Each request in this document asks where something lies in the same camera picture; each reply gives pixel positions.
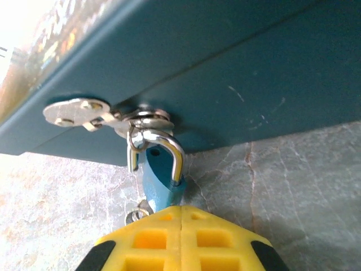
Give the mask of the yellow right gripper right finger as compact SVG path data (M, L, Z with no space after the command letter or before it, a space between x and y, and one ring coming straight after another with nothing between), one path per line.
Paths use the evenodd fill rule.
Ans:
M270 241L192 206L182 206L182 270L288 270Z

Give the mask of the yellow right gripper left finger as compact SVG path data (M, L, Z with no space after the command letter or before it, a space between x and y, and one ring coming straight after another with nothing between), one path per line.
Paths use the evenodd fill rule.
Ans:
M180 206L168 207L99 238L76 269L180 270Z

